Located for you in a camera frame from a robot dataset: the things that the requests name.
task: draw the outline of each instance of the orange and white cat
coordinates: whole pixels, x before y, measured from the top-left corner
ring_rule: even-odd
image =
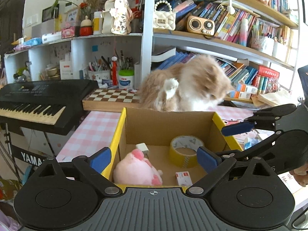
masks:
[[[232,91],[214,58],[197,55],[186,64],[155,70],[141,84],[141,107],[157,111],[206,111]]]

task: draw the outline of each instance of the silver screw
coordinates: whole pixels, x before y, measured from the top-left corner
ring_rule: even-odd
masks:
[[[105,193],[109,195],[117,194],[120,190],[117,187],[108,187],[105,189]]]
[[[191,187],[189,189],[189,192],[191,194],[194,194],[194,195],[199,195],[199,194],[202,194],[204,192],[204,190],[201,187]]]

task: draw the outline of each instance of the white handbag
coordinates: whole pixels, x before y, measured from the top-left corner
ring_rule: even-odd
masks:
[[[157,6],[161,3],[167,4],[170,11],[156,11]],[[172,12],[169,2],[160,0],[154,5],[153,28],[175,30],[176,13]]]

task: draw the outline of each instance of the person's hand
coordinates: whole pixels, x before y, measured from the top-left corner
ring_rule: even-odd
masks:
[[[305,187],[308,184],[308,163],[305,165],[290,171],[290,174],[294,176],[294,179],[299,185]]]

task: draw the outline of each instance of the green lid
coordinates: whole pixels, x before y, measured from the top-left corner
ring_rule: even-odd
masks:
[[[121,76],[133,76],[135,74],[133,69],[122,69],[119,71]]]

